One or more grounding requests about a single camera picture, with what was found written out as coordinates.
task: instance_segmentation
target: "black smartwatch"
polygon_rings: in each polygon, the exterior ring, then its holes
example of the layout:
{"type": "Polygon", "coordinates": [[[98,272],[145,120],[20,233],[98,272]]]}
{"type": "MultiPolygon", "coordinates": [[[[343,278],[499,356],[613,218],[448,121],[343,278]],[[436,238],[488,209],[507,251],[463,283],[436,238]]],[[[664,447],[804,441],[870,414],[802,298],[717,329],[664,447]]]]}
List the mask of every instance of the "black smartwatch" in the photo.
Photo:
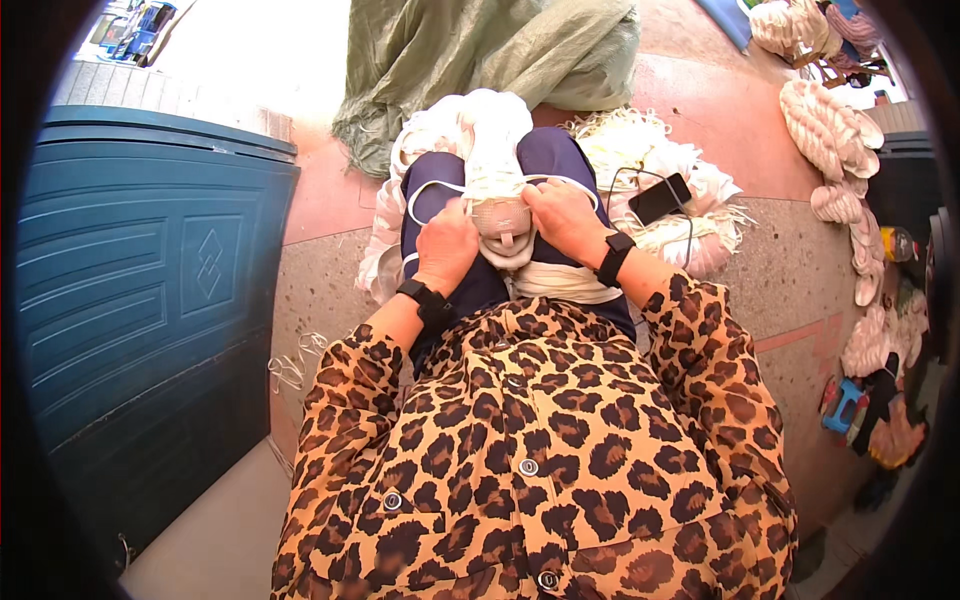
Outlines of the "black smartwatch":
{"type": "Polygon", "coordinates": [[[623,261],[627,259],[630,248],[635,245],[634,240],[623,231],[608,235],[607,246],[610,246],[610,249],[607,250],[607,255],[603,257],[600,268],[594,271],[597,280],[607,287],[620,287],[616,276],[620,273],[620,267],[623,265],[623,261]]]}
{"type": "Polygon", "coordinates": [[[396,292],[409,296],[420,305],[417,316],[423,321],[425,331],[443,330],[450,323],[453,306],[446,301],[443,294],[434,292],[422,281],[407,279],[396,288],[396,292]]]}

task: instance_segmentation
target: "black cord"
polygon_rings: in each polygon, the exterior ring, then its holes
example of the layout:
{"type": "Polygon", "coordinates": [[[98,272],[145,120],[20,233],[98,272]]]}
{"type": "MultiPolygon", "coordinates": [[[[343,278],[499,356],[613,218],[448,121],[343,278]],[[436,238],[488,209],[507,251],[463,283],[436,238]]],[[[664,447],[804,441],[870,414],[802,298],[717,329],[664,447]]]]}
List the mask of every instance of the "black cord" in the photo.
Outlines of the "black cord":
{"type": "Polygon", "coordinates": [[[643,169],[637,169],[636,167],[620,167],[616,170],[616,173],[613,174],[613,180],[610,182],[610,194],[607,196],[608,205],[610,205],[610,196],[613,195],[613,186],[616,184],[616,178],[620,175],[620,171],[646,173],[647,175],[653,175],[654,177],[659,177],[661,180],[666,181],[666,186],[670,188],[670,193],[673,194],[673,199],[677,201],[677,206],[686,217],[686,220],[690,223],[690,235],[686,238],[686,260],[684,261],[683,265],[683,269],[686,271],[687,265],[690,264],[690,248],[693,246],[693,219],[690,218],[690,215],[686,214],[686,210],[684,210],[684,203],[680,202],[680,196],[677,196],[677,192],[673,189],[673,185],[671,185],[670,181],[660,173],[651,173],[650,171],[644,171],[643,169]]]}

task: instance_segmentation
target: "right hand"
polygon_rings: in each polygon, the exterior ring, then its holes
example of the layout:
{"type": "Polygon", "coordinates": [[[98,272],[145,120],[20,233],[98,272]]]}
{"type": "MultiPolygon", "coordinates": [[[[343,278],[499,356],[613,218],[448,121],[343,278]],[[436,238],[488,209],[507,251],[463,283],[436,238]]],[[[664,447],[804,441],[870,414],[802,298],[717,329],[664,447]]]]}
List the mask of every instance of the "right hand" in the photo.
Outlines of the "right hand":
{"type": "Polygon", "coordinates": [[[572,183],[550,178],[536,187],[527,184],[520,197],[530,206],[543,239],[585,267],[599,269],[612,233],[593,211],[593,202],[572,183]]]}
{"type": "Polygon", "coordinates": [[[449,298],[473,264],[479,238],[473,220],[464,213],[463,199],[451,198],[417,236],[420,267],[413,278],[449,298]]]}

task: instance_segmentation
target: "smartphone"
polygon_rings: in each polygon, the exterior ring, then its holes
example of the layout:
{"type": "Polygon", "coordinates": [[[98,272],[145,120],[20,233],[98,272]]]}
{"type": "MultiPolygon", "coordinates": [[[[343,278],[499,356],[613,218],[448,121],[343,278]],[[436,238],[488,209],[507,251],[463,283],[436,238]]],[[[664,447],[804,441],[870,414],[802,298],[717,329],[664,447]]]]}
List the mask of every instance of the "smartphone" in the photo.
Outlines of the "smartphone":
{"type": "Polygon", "coordinates": [[[686,187],[684,176],[674,173],[653,187],[633,196],[628,204],[640,222],[647,224],[662,219],[668,214],[682,214],[682,207],[677,205],[678,199],[680,204],[690,200],[690,190],[686,187]],[[670,193],[670,187],[673,187],[673,191],[677,193],[677,198],[670,193]]]}

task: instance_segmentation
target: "door panel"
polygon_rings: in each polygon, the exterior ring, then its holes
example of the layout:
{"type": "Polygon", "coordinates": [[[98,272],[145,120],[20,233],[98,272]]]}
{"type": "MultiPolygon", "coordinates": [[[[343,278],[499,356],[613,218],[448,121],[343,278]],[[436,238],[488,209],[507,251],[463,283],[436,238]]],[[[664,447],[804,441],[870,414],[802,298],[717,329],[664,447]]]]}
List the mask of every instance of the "door panel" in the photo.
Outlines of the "door panel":
{"type": "Polygon", "coordinates": [[[269,430],[295,153],[141,110],[51,111],[17,232],[17,333],[41,441],[105,550],[118,533],[142,550],[269,430]]]}

